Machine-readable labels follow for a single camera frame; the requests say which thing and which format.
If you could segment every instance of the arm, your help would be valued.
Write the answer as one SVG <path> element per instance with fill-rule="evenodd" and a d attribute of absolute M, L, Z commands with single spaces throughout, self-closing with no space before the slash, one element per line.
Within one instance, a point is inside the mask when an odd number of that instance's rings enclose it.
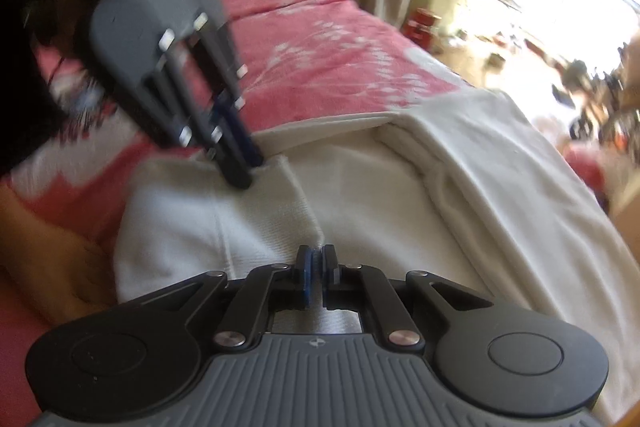
<path fill-rule="evenodd" d="M 100 248 L 28 211 L 0 185 L 0 265 L 52 324 L 114 303 L 109 259 Z"/>

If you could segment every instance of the red object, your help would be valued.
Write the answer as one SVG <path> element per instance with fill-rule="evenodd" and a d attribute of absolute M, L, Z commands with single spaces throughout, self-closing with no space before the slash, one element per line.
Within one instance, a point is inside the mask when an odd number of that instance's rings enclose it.
<path fill-rule="evenodd" d="M 418 8 L 402 26 L 402 34 L 425 51 L 429 51 L 433 42 L 434 25 L 439 20 L 440 17 L 436 14 Z"/>
<path fill-rule="evenodd" d="M 604 192 L 604 173 L 598 162 L 585 151 L 569 149 L 564 159 L 578 177 L 594 192 Z"/>
<path fill-rule="evenodd" d="M 613 138 L 613 144 L 620 152 L 628 152 L 629 150 L 629 137 L 623 132 L 617 132 Z"/>
<path fill-rule="evenodd" d="M 494 44 L 500 46 L 501 48 L 506 48 L 507 40 L 502 35 L 494 35 Z"/>

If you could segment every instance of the pink blanket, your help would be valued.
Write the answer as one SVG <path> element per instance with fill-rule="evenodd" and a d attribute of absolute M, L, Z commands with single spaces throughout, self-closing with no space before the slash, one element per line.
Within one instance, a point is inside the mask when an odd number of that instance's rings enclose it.
<path fill-rule="evenodd" d="M 456 89 L 410 60 L 414 45 L 352 0 L 224 0 L 242 60 L 242 117 L 252 131 L 320 116 L 407 107 Z M 44 75 L 58 57 L 40 51 Z M 65 64 L 58 76 L 77 74 Z M 196 94 L 204 94 L 194 81 Z M 122 115 L 92 116 L 52 140 L 12 178 L 44 219 L 111 251 L 131 171 L 158 153 Z M 0 425 L 22 427 L 39 412 L 24 357 L 47 325 L 0 277 Z"/>

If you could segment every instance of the black metal frame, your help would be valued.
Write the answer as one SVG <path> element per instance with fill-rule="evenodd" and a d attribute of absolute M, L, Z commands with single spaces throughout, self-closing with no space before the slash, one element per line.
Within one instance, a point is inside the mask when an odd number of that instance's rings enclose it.
<path fill-rule="evenodd" d="M 210 271 L 56 328 L 28 354 L 29 383 L 43 410 L 74 421 L 151 415 L 188 395 L 218 357 L 260 351 L 276 312 L 309 308 L 314 281 L 325 308 L 358 312 L 361 337 L 389 356 L 417 357 L 469 414 L 569 425 L 606 380 L 602 346 L 574 326 L 425 271 L 388 280 L 375 267 L 342 265 L 327 245 L 243 280 Z"/>

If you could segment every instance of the logo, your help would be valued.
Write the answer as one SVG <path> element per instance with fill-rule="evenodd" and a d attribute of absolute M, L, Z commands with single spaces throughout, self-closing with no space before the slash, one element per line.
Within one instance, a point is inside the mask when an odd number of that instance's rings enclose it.
<path fill-rule="evenodd" d="M 318 347 L 324 346 L 324 344 L 326 344 L 326 341 L 321 339 L 320 337 L 316 337 L 312 341 L 308 341 L 308 344 L 309 346 L 312 346 L 318 349 Z"/>

